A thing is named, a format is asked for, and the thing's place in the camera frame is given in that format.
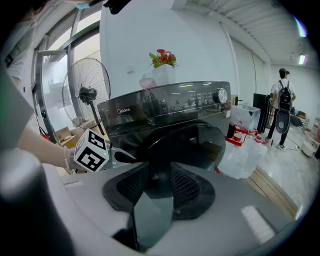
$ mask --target control knob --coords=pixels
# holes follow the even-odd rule
[[[212,99],[216,102],[216,103],[226,103],[228,98],[228,93],[226,91],[226,89],[224,88],[219,88],[215,91],[215,93],[213,93],[212,95]]]

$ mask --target wooden board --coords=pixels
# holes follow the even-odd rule
[[[295,218],[298,207],[261,168],[256,168],[245,182],[280,207],[291,219]]]

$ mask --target plastic bag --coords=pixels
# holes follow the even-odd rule
[[[242,146],[225,143],[225,152],[218,166],[219,171],[235,179],[249,178],[267,154],[268,148],[247,136]]]

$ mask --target ceiling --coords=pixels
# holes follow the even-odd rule
[[[272,64],[299,65],[320,70],[318,55],[306,37],[300,37],[294,17],[277,0],[188,0],[224,15],[250,34]]]

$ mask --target white wall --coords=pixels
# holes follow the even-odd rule
[[[249,106],[253,105],[254,93],[269,94],[268,69],[264,61],[251,50],[232,39],[239,73],[239,96]]]
[[[100,46],[112,98],[141,89],[139,80],[153,69],[149,52],[159,48],[175,54],[176,82],[229,81],[235,91],[232,54],[220,24],[189,11],[173,11],[163,1],[135,0],[117,15],[104,8]],[[133,73],[127,73],[128,66]]]
[[[308,115],[311,128],[316,117],[317,105],[320,102],[320,73],[314,69],[299,66],[271,65],[273,83],[280,79],[280,68],[290,71],[288,80],[293,83],[296,92],[293,107]]]

